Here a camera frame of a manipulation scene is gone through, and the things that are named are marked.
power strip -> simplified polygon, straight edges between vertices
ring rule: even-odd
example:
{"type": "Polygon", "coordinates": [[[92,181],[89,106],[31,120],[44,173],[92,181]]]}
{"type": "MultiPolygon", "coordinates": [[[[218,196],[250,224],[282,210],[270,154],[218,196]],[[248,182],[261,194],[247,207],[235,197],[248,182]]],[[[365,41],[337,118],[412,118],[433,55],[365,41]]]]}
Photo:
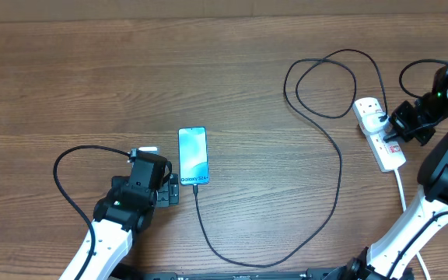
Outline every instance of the power strip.
{"type": "Polygon", "coordinates": [[[352,109],[381,171],[388,172],[402,166],[405,163],[405,157],[401,147],[396,141],[383,140],[383,137],[387,135],[387,129],[390,128],[390,123],[388,119],[380,121],[380,117],[385,113],[381,110],[378,100],[372,97],[361,98],[354,102],[352,109]]]}

wooden table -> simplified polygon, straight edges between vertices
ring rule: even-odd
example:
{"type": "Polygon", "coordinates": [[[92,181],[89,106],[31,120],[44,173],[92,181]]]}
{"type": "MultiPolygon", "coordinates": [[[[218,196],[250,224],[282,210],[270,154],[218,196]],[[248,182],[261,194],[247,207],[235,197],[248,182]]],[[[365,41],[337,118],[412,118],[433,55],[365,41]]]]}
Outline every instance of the wooden table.
{"type": "MultiPolygon", "coordinates": [[[[290,110],[282,96],[288,67],[341,48],[373,56],[389,110],[410,98],[400,70],[420,58],[448,60],[448,15],[307,16],[0,24],[0,279],[56,279],[86,234],[86,225],[54,185],[56,157],[76,145],[128,151],[156,145],[179,170],[177,130],[208,129],[211,183],[200,187],[201,214],[216,250],[237,261],[278,260],[327,217],[338,155],[327,139],[290,110]]],[[[358,98],[381,92],[374,68],[340,54],[358,79],[358,98]]],[[[288,91],[307,65],[292,74],[288,91]]],[[[439,65],[418,66],[409,89],[431,89],[439,65]]],[[[307,76],[303,99],[324,114],[349,105],[352,78],[324,65],[307,76]]],[[[290,260],[273,268],[227,264],[207,247],[190,187],[180,204],[160,209],[127,259],[143,271],[205,273],[302,271],[343,265],[376,242],[401,214],[392,173],[381,173],[352,112],[314,116],[344,156],[331,221],[290,260]]],[[[426,147],[403,145],[406,199],[417,189],[426,147]]],[[[59,169],[66,191],[91,216],[125,159],[79,151],[59,169]]],[[[448,278],[448,226],[422,250],[432,276],[448,278]]],[[[417,278],[423,278],[414,260],[417,278]]]]}

black cable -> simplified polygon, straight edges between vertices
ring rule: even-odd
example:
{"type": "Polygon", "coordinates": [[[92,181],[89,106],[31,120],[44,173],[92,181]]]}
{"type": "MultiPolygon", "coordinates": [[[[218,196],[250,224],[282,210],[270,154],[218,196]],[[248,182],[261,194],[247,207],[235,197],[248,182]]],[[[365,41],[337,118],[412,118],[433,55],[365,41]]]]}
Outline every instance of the black cable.
{"type": "Polygon", "coordinates": [[[81,217],[84,219],[84,222],[86,222],[87,227],[89,228],[89,231],[91,232],[91,247],[89,249],[89,253],[87,254],[87,258],[84,261],[84,264],[82,265],[81,269],[79,270],[79,273],[75,277],[75,280],[79,280],[81,278],[82,274],[84,273],[84,271],[87,268],[87,265],[89,264],[89,261],[91,261],[91,257],[93,257],[93,254],[94,254],[94,245],[96,242],[93,224],[91,224],[91,222],[89,221],[89,218],[87,217],[86,214],[84,214],[84,212],[81,210],[81,208],[68,196],[68,194],[65,192],[65,190],[61,186],[60,180],[58,179],[58,164],[60,163],[60,160],[64,156],[68,155],[70,152],[74,152],[78,149],[102,149],[105,151],[116,152],[116,153],[119,153],[119,154],[127,156],[127,157],[130,156],[129,153],[121,151],[121,150],[117,150],[117,149],[112,149],[112,148],[103,147],[103,146],[99,146],[99,145],[81,145],[81,146],[77,146],[77,147],[74,147],[74,148],[64,151],[54,162],[53,178],[54,178],[54,182],[56,183],[56,186],[58,187],[58,190],[61,192],[63,197],[68,201],[68,203],[70,203],[70,205],[78,212],[78,214],[81,215],[81,217]]]}
{"type": "Polygon", "coordinates": [[[405,253],[409,250],[409,248],[412,246],[412,244],[426,231],[426,229],[428,229],[428,227],[431,224],[433,224],[433,222],[438,222],[438,218],[445,216],[445,215],[448,215],[448,211],[433,215],[433,217],[430,220],[428,220],[428,222],[426,222],[426,224],[418,231],[418,233],[416,233],[416,235],[414,237],[412,237],[412,239],[409,241],[409,243],[397,255],[397,258],[395,259],[390,270],[388,271],[388,274],[387,274],[388,279],[390,279],[392,273],[394,273],[394,270],[397,267],[398,262],[402,260],[405,253]]]}
{"type": "Polygon", "coordinates": [[[272,266],[275,266],[275,265],[277,265],[277,264],[281,264],[282,262],[284,262],[284,261],[286,261],[286,260],[288,260],[293,254],[295,254],[298,250],[300,250],[305,244],[307,244],[309,241],[311,241],[325,226],[326,226],[326,224],[329,222],[329,220],[331,219],[331,216],[333,215],[333,213],[334,213],[334,210],[336,209],[336,205],[337,205],[337,203],[338,203],[338,195],[340,194],[340,185],[341,185],[341,170],[342,170],[342,165],[343,165],[343,160],[342,160],[342,156],[341,156],[341,151],[340,151],[340,149],[338,148],[338,145],[336,144],[336,142],[333,140],[333,138],[320,126],[320,125],[318,125],[314,120],[312,120],[311,118],[309,118],[309,117],[307,117],[304,113],[302,113],[302,112],[300,112],[298,109],[296,109],[293,105],[292,105],[292,103],[290,102],[290,100],[289,100],[289,98],[288,98],[288,95],[286,94],[286,84],[287,84],[287,82],[288,82],[288,77],[289,77],[289,73],[292,71],[292,69],[293,69],[293,67],[295,66],[295,65],[297,65],[298,63],[300,63],[300,62],[304,62],[304,61],[317,61],[317,63],[316,64],[314,64],[312,67],[310,67],[309,68],[309,70],[307,70],[303,75],[302,75],[302,77],[300,78],[300,80],[297,82],[297,84],[296,84],[296,96],[297,96],[297,99],[298,99],[298,101],[309,111],[309,112],[311,112],[311,113],[313,113],[313,114],[316,114],[317,116],[320,116],[320,117],[327,117],[327,118],[340,118],[340,117],[343,117],[343,116],[345,116],[349,111],[350,111],[350,109],[352,108],[352,105],[354,104],[354,102],[355,102],[355,96],[356,96],[356,94],[357,94],[357,79],[355,78],[355,75],[354,75],[354,73],[352,72],[352,70],[350,70],[350,68],[348,68],[346,65],[344,65],[344,64],[342,64],[342,63],[340,63],[340,62],[337,62],[337,61],[332,61],[332,60],[329,60],[329,59],[327,59],[327,58],[329,58],[331,55],[333,55],[333,54],[337,54],[337,53],[339,53],[339,52],[342,52],[342,51],[354,51],[354,52],[357,52],[357,53],[360,53],[360,54],[363,54],[363,55],[365,55],[366,57],[368,57],[369,59],[370,59],[370,61],[374,64],[374,66],[375,66],[375,69],[376,69],[376,72],[378,73],[378,77],[379,77],[379,79],[380,79],[380,85],[381,85],[381,89],[382,89],[382,93],[383,93],[383,101],[384,101],[384,103],[385,103],[385,111],[388,111],[388,109],[387,109],[387,98],[386,98],[386,96],[385,96],[385,90],[384,90],[384,87],[383,87],[383,80],[381,79],[381,75],[380,75],[380,70],[378,69],[378,66],[376,65],[376,62],[368,55],[368,54],[366,54],[366,53],[364,53],[364,52],[362,52],[362,51],[357,51],[357,50],[352,50],[352,49],[344,49],[344,50],[339,50],[339,51],[335,51],[334,53],[331,53],[331,54],[329,54],[328,56],[326,56],[326,57],[324,57],[324,58],[306,58],[306,59],[301,59],[301,60],[298,60],[298,61],[295,61],[291,66],[290,66],[290,68],[289,68],[289,70],[288,70],[288,72],[286,73],[286,77],[285,77],[285,82],[284,82],[284,84],[283,84],[283,96],[285,97],[285,99],[286,99],[286,102],[288,103],[288,105],[296,112],[296,113],[298,113],[300,116],[302,116],[302,117],[304,117],[305,119],[307,119],[309,122],[311,122],[312,124],[314,124],[317,128],[319,128],[319,130],[321,130],[323,133],[324,133],[324,135],[326,135],[326,137],[328,138],[328,140],[331,142],[331,144],[333,145],[333,147],[334,147],[334,149],[336,150],[336,152],[338,153],[338,157],[340,158],[340,171],[339,171],[339,173],[338,173],[338,185],[337,185],[337,188],[336,188],[336,193],[335,193],[335,196],[334,196],[334,202],[333,202],[333,207],[332,207],[332,209],[331,209],[331,211],[330,211],[330,214],[327,216],[327,218],[324,220],[324,222],[320,225],[320,227],[314,232],[314,233],[312,233],[310,236],[309,236],[309,238],[307,238],[306,240],[304,240],[297,248],[295,248],[295,250],[293,250],[291,253],[289,253],[288,255],[286,255],[284,258],[282,258],[281,260],[279,260],[279,261],[276,261],[276,262],[273,262],[273,263],[270,263],[270,264],[248,264],[248,263],[244,263],[244,262],[239,262],[239,261],[233,261],[233,260],[230,260],[229,258],[227,258],[227,257],[224,257],[224,256],[222,256],[221,254],[219,254],[215,249],[214,249],[214,247],[210,244],[210,241],[208,240],[208,237],[207,237],[207,233],[205,232],[205,228],[204,228],[204,226],[203,226],[203,222],[201,221],[201,216],[200,216],[200,209],[199,209],[199,207],[198,207],[198,186],[197,185],[194,185],[193,186],[193,193],[194,193],[194,203],[195,203],[195,206],[196,206],[196,212],[197,212],[197,215],[198,215],[198,221],[200,222],[200,227],[201,227],[201,231],[203,232],[203,236],[204,236],[204,238],[205,238],[205,241],[207,242],[207,245],[208,245],[208,247],[210,248],[210,250],[217,256],[217,257],[219,257],[219,258],[221,258],[222,260],[224,260],[224,261],[227,261],[227,262],[229,262],[230,264],[237,264],[237,265],[241,265],[241,266],[244,266],[244,267],[249,267],[249,268],[269,268],[269,267],[272,267],[272,266]],[[312,110],[312,109],[310,109],[307,105],[305,105],[303,102],[302,102],[302,100],[299,98],[299,94],[298,94],[298,85],[299,85],[299,83],[300,83],[300,81],[303,79],[303,77],[305,77],[313,68],[315,68],[316,66],[318,66],[318,65],[320,65],[320,64],[322,64],[322,63],[324,63],[324,62],[328,62],[328,63],[332,63],[332,64],[336,64],[336,65],[338,65],[338,66],[341,66],[342,68],[344,68],[344,69],[346,69],[348,72],[350,72],[350,74],[352,75],[352,78],[354,79],[354,96],[352,97],[352,101],[351,101],[351,103],[350,103],[350,106],[349,106],[349,108],[343,113],[343,114],[341,114],[341,115],[338,115],[338,116],[327,116],[327,115],[324,115],[324,114],[319,114],[319,113],[317,113],[316,111],[314,111],[314,110],[312,110]]]}
{"type": "Polygon", "coordinates": [[[442,64],[442,65],[447,65],[448,66],[448,61],[442,61],[442,60],[438,60],[438,59],[420,59],[414,62],[409,63],[407,66],[404,67],[404,69],[402,69],[401,74],[398,76],[398,83],[399,85],[401,85],[402,90],[404,90],[405,93],[407,93],[409,96],[412,96],[414,98],[418,98],[420,99],[421,96],[417,96],[413,93],[410,93],[404,86],[404,83],[402,82],[402,76],[404,75],[404,73],[412,66],[416,65],[416,64],[420,64],[420,63],[438,63],[438,64],[442,64]]]}

smartphone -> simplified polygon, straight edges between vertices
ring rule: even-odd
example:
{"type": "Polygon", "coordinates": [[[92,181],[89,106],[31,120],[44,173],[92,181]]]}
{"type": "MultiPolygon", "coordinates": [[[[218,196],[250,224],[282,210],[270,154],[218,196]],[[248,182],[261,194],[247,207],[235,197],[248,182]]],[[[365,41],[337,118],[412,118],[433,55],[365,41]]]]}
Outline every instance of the smartphone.
{"type": "Polygon", "coordinates": [[[207,131],[205,128],[179,130],[180,183],[208,184],[207,131]]]}

white cord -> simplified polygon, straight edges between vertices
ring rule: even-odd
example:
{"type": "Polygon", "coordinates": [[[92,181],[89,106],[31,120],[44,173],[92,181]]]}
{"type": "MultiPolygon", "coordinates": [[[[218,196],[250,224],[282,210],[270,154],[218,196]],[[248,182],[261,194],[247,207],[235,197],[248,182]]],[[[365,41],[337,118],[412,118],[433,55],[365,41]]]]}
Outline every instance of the white cord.
{"type": "MultiPolygon", "coordinates": [[[[404,188],[402,187],[401,175],[398,173],[397,169],[394,169],[394,172],[395,172],[395,179],[397,179],[398,192],[401,195],[402,210],[405,211],[406,209],[405,196],[404,196],[404,188]]],[[[418,258],[419,264],[423,269],[423,273],[425,274],[426,280],[432,280],[431,276],[429,275],[428,268],[426,268],[425,261],[423,260],[419,252],[416,254],[416,257],[418,258]]]]}

